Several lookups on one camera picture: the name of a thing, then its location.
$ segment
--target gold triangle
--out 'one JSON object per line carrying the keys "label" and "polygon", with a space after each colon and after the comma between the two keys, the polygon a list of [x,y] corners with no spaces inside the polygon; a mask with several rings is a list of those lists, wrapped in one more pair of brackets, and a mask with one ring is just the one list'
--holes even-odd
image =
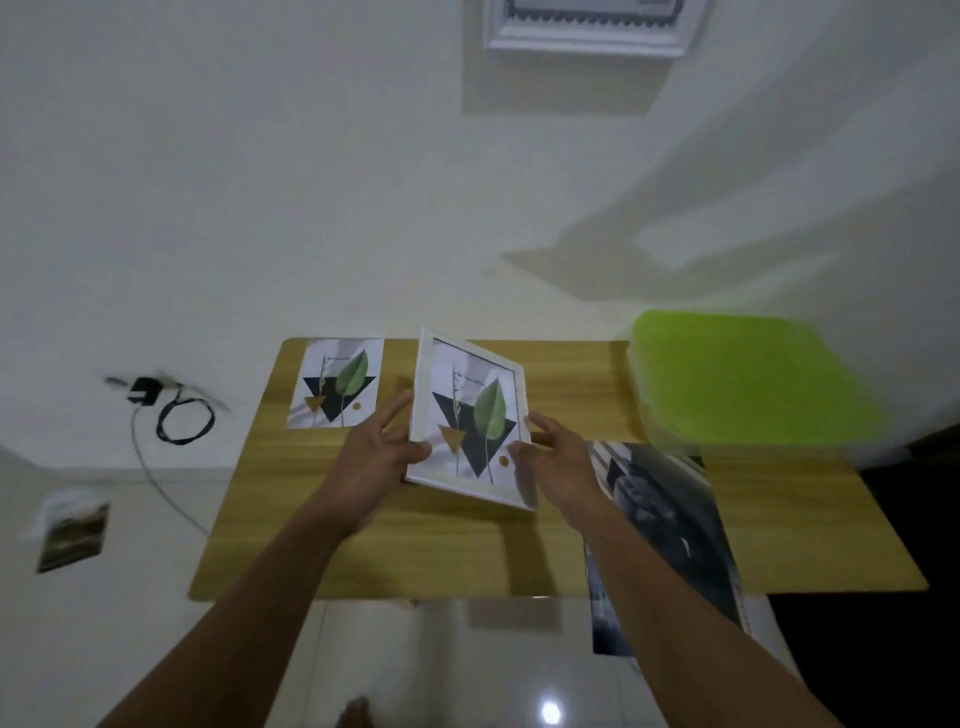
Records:
{"label": "gold triangle", "polygon": [[316,414],[317,410],[320,409],[325,399],[325,395],[318,395],[317,397],[304,397],[303,401],[306,402],[306,405],[310,408],[310,411]]}
{"label": "gold triangle", "polygon": [[460,452],[460,444],[464,441],[464,436],[466,433],[462,429],[454,429],[453,427],[447,427],[444,425],[437,425],[440,428],[440,434],[444,436],[447,446],[450,448],[450,452],[456,455]]}

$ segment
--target green plastic lid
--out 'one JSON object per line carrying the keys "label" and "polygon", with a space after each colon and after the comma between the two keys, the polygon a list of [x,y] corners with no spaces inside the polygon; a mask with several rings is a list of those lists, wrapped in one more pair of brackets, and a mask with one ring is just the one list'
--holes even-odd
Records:
{"label": "green plastic lid", "polygon": [[687,442],[836,446],[886,430],[882,409],[810,326],[647,311],[631,344],[641,398]]}

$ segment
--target finger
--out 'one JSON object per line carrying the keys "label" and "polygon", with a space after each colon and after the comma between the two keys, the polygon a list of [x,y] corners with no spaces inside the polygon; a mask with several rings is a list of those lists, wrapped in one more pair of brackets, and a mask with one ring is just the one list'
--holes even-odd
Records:
{"label": "finger", "polygon": [[531,432],[530,439],[533,440],[536,445],[544,445],[548,448],[552,448],[554,443],[557,442],[556,436],[550,432]]}
{"label": "finger", "polygon": [[521,468],[536,468],[547,455],[546,450],[536,449],[529,443],[514,440],[507,446],[507,451],[514,457],[514,462]]}
{"label": "finger", "polygon": [[383,430],[383,434],[380,436],[380,438],[384,445],[405,443],[410,439],[410,427],[391,427],[390,429],[385,429]]}
{"label": "finger", "polygon": [[407,406],[414,398],[414,392],[412,389],[405,389],[402,392],[397,392],[383,404],[381,404],[376,412],[370,415],[369,422],[372,422],[378,430],[383,429],[390,424],[390,420],[396,417],[397,413]]}
{"label": "finger", "polygon": [[384,446],[390,462],[396,466],[421,463],[430,457],[433,448],[425,440],[421,443],[407,441]]}
{"label": "finger", "polygon": [[540,412],[531,412],[530,414],[528,414],[527,422],[533,423],[540,429],[546,432],[549,432],[554,437],[556,437],[558,434],[566,430],[566,427],[558,423],[552,417],[541,415]]}

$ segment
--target gray cable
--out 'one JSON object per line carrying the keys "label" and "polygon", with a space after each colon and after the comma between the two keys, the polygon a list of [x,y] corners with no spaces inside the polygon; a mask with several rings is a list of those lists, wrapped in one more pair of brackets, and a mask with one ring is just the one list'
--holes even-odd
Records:
{"label": "gray cable", "polygon": [[193,518],[188,516],[186,512],[183,511],[164,491],[160,488],[160,484],[156,482],[153,474],[150,472],[150,468],[147,467],[147,463],[143,460],[143,453],[140,452],[140,445],[136,442],[136,416],[140,413],[140,410],[143,409],[142,406],[135,407],[133,409],[133,415],[130,417],[130,438],[133,441],[133,451],[136,452],[136,459],[140,461],[140,467],[143,469],[143,474],[156,491],[160,493],[160,496],[170,504],[170,507],[173,508],[177,513],[183,516],[187,521],[193,524],[193,526],[200,531],[205,536],[209,536],[209,532],[201,526],[199,523],[194,521]]}

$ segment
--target hand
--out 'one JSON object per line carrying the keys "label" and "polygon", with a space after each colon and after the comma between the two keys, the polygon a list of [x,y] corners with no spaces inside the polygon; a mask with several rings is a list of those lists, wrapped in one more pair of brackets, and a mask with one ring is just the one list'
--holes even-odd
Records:
{"label": "hand", "polygon": [[410,442],[406,427],[385,429],[413,396],[400,392],[350,430],[326,481],[303,505],[308,517],[349,536],[399,487],[408,464],[430,456],[430,444]]}
{"label": "hand", "polygon": [[567,523],[583,530],[585,517],[593,506],[607,504],[607,497],[597,485],[584,438],[537,412],[531,412],[527,422],[544,430],[530,433],[530,439],[551,449],[517,440],[508,446],[514,462],[533,474],[547,500],[560,509]]}

